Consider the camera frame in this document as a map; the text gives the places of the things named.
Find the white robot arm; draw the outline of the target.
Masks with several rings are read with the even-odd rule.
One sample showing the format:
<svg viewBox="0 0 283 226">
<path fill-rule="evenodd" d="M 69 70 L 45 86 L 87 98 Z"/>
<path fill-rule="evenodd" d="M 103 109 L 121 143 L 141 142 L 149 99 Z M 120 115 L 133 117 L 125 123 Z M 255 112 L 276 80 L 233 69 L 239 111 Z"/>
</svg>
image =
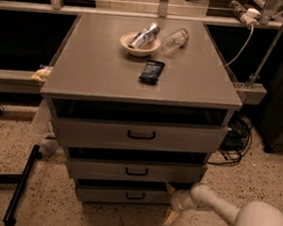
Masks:
<svg viewBox="0 0 283 226">
<path fill-rule="evenodd" d="M 208 185 L 194 183 L 189 189 L 179 190 L 165 184 L 170 194 L 170 207 L 163 225 L 169 226 L 186 210 L 210 210 L 216 213 L 228 226 L 283 226 L 283 214 L 271 204 L 250 201 L 237 207 L 221 199 Z"/>
</svg>

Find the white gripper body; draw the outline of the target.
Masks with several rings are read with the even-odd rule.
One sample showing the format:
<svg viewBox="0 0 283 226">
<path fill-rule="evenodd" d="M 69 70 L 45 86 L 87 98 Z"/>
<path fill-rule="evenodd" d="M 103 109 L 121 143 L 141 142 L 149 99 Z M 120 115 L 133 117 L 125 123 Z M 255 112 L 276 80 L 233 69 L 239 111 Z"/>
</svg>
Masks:
<svg viewBox="0 0 283 226">
<path fill-rule="evenodd" d="M 189 190 L 176 190 L 171 195 L 170 205 L 173 210 L 178 212 L 183 212 L 185 210 L 190 210 L 193 208 L 193 200 L 190 195 Z"/>
</svg>

